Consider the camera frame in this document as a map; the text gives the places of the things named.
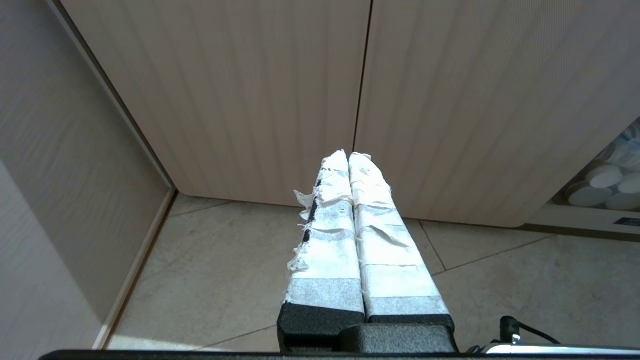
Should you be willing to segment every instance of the cabinet door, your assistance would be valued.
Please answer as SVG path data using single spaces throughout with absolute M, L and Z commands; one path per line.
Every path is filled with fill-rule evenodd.
M 640 2 L 373 3 L 355 149 L 406 217 L 522 225 L 640 115 Z
M 368 1 L 62 3 L 183 193 L 297 205 L 353 147 Z

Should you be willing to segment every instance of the baseboard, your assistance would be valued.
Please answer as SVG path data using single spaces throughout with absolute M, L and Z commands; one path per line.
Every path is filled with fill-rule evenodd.
M 109 315 L 107 315 L 107 318 L 104 321 L 104 324 L 102 325 L 102 329 L 98 333 L 98 337 L 95 339 L 95 343 L 93 343 L 92 349 L 102 350 L 104 346 L 107 344 L 107 341 L 111 336 L 111 331 L 115 328 L 116 322 L 120 315 L 120 311 L 125 305 L 125 302 L 129 297 L 129 293 L 131 292 L 131 290 L 133 289 L 133 286 L 135 285 L 136 279 L 138 278 L 139 272 L 142 270 L 142 267 L 144 265 L 145 259 L 147 258 L 147 254 L 151 248 L 151 245 L 153 245 L 153 242 L 164 222 L 164 218 L 167 214 L 167 211 L 169 210 L 169 207 L 171 206 L 175 192 L 176 192 L 175 189 L 169 189 L 166 195 L 164 196 L 164 200 L 160 205 L 160 208 L 158 209 L 158 212 L 156 214 L 154 221 L 151 223 L 151 226 L 149 227 L 149 231 L 147 232 L 145 240 L 142 242 L 142 246 L 140 247 L 140 250 L 136 255 L 136 259 L 133 261 L 133 264 L 131 265 L 131 269 L 129 270 L 129 273 L 127 274 L 127 277 L 125 278 L 125 281 L 122 287 L 120 288 L 120 292 L 118 293 L 118 296 L 115 302 L 113 303 L 113 307 L 111 308 Z

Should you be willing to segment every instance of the white container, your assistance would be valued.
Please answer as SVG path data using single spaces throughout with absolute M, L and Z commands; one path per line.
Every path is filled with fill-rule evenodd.
M 640 172 L 623 176 L 618 190 L 621 193 L 640 193 Z
M 617 193 L 607 200 L 605 206 L 618 211 L 640 209 L 640 193 Z
M 593 188 L 587 181 L 571 185 L 566 191 L 569 204 L 581 208 L 589 208 L 603 204 L 611 197 L 608 188 Z
M 589 171 L 586 179 L 592 188 L 608 188 L 622 180 L 622 171 L 615 165 L 601 165 Z

